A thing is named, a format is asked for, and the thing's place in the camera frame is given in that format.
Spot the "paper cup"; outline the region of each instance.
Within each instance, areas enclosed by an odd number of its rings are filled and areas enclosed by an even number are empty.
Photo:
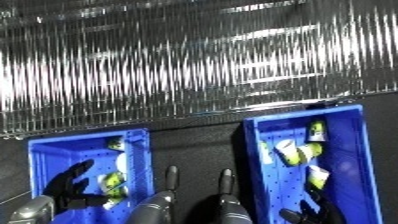
[[[314,157],[322,154],[323,148],[319,143],[309,143],[297,148],[301,163],[308,163]]]
[[[322,169],[318,166],[308,166],[308,178],[307,181],[312,183],[315,187],[322,190],[325,186],[326,181],[330,176],[330,172]]]
[[[118,150],[118,151],[125,150],[125,142],[124,142],[123,137],[111,138],[107,142],[107,145],[108,145],[109,149]]]
[[[126,178],[121,172],[114,172],[98,176],[98,183],[104,193],[116,188],[124,182],[126,182]]]
[[[325,142],[327,141],[326,125],[324,121],[311,122],[308,134],[309,142]]]
[[[126,199],[127,195],[128,195],[127,187],[119,187],[108,191],[106,193],[106,196],[109,197],[109,201],[106,204],[104,204],[104,208],[106,210],[109,210],[115,207],[117,204]]]
[[[275,148],[282,155],[288,165],[295,166],[300,164],[300,156],[297,152],[296,143],[293,139],[286,139],[279,142]]]

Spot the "blue bin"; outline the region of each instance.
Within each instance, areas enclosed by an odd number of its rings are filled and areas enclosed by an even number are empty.
[[[103,194],[98,176],[117,171],[115,160],[122,152],[107,145],[119,137],[125,144],[128,198],[110,210],[103,207],[70,210],[57,216],[53,223],[124,223],[139,202],[154,194],[149,134],[138,129],[29,141],[31,188],[32,196],[36,197],[58,173],[87,159],[94,159],[95,164],[78,180],[89,178],[85,193]]]
[[[284,139],[302,145],[314,119],[326,121],[329,141],[324,153],[310,164],[286,166],[275,151]],[[304,199],[316,208],[304,191],[306,167],[318,165],[331,172],[325,186],[328,198],[344,213],[349,224],[381,224],[366,125],[358,105],[270,115],[245,120],[258,223],[286,223],[282,208],[300,211]],[[263,150],[262,142],[269,151]]]

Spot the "white cup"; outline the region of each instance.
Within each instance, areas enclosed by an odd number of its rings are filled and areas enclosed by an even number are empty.
[[[308,166],[307,181],[312,183],[315,187],[322,190],[329,179],[330,172],[320,168],[319,166]]]
[[[293,139],[282,140],[275,146],[275,148],[282,155],[288,165],[295,166],[300,164],[300,156]]]
[[[322,154],[323,148],[319,143],[308,143],[297,148],[301,163],[308,163],[314,157]]]
[[[308,133],[309,142],[325,142],[327,141],[326,125],[322,120],[311,123]]]

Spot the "object in bin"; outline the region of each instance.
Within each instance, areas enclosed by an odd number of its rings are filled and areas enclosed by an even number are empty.
[[[328,180],[329,176],[330,172],[325,169],[322,169],[315,165],[308,166],[307,181],[320,190],[322,190],[325,186],[325,183]]]
[[[127,197],[127,188],[121,186],[126,182],[125,174],[114,172],[98,177],[101,190],[109,197],[108,203],[104,205],[105,209],[111,209]]]
[[[128,195],[127,187],[117,187],[106,192],[106,196],[109,198],[109,201],[108,203],[104,204],[104,208],[106,210],[109,210],[115,207],[117,204],[126,199],[127,195]]]
[[[98,176],[98,183],[104,193],[120,186],[124,182],[126,182],[126,178],[122,172],[114,172]]]
[[[109,149],[118,150],[118,151],[125,150],[125,142],[123,137],[111,138],[108,140],[107,145]]]
[[[325,142],[327,141],[326,125],[322,120],[311,122],[308,134],[309,142]]]
[[[260,142],[261,158],[264,164],[272,164],[271,151],[268,148],[268,144],[265,141]]]
[[[279,214],[287,222],[292,224],[346,224],[347,221],[341,210],[329,201],[316,186],[311,183],[305,185],[311,199],[320,207],[319,212],[304,200],[301,200],[301,213],[289,209],[281,209]]]
[[[126,153],[121,153],[117,158],[116,158],[116,168],[122,172],[122,173],[127,173],[127,159],[126,159]]]
[[[319,156],[323,152],[322,145],[316,142],[311,142],[297,148],[301,163],[308,163],[311,159]]]
[[[281,154],[283,160],[291,166],[300,164],[300,156],[297,152],[296,143],[293,139],[286,139],[279,142],[275,148]]]

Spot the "perforated bin wall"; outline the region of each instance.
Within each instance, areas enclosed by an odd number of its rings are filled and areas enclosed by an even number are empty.
[[[316,118],[327,124],[329,140],[323,154],[309,164],[286,166],[275,145],[284,139],[303,145],[308,125]],[[317,207],[304,191],[306,167],[311,164],[331,172],[325,192],[348,223],[382,223],[361,106],[250,118],[245,120],[245,131],[258,223],[285,223],[279,216],[280,209],[300,211],[302,199]],[[268,144],[268,152],[262,150],[262,142]]]
[[[89,178],[86,193],[104,194],[98,176],[117,172],[116,158],[121,151],[108,148],[111,139],[122,138],[125,145],[128,198],[110,210],[91,207],[71,210],[56,217],[56,224],[124,223],[139,202],[154,193],[151,151],[146,130],[126,130],[47,138],[29,141],[32,196],[43,192],[47,183],[71,165],[94,159],[94,166],[81,178]]]

